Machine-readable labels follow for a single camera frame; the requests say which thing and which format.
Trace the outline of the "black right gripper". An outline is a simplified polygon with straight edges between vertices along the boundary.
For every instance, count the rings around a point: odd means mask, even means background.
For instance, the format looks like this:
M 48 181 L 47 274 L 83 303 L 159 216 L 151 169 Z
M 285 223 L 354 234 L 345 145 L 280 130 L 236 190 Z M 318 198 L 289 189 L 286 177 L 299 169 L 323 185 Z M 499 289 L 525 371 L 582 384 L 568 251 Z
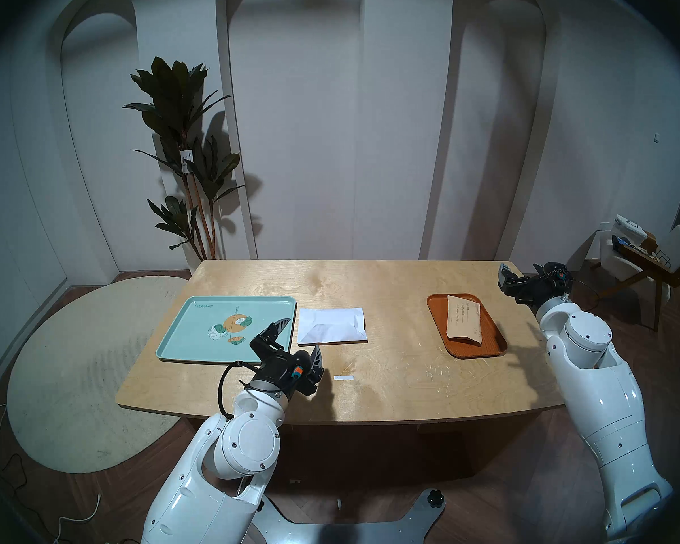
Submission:
M 519 305 L 528 307 L 542 307 L 552 298 L 568 301 L 574 279 L 565 264 L 535 263 L 534 269 L 537 274 L 533 276 L 517 276 L 506 263 L 500 263 L 498 280 L 503 280 L 502 293 L 513 298 Z

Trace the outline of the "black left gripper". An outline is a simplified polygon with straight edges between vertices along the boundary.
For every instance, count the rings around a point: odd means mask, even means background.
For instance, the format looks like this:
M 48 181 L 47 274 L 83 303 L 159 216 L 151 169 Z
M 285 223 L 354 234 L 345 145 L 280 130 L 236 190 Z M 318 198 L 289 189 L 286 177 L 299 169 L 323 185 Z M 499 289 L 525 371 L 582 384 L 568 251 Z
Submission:
M 261 365 L 249 383 L 255 391 L 281 392 L 291 399 L 295 391 L 312 396 L 324 374 L 320 346 L 315 345 L 312 353 L 299 350 L 295 354 L 286 352 L 278 337 L 291 320 L 282 318 L 271 323 L 251 342 L 250 347 L 260 358 Z

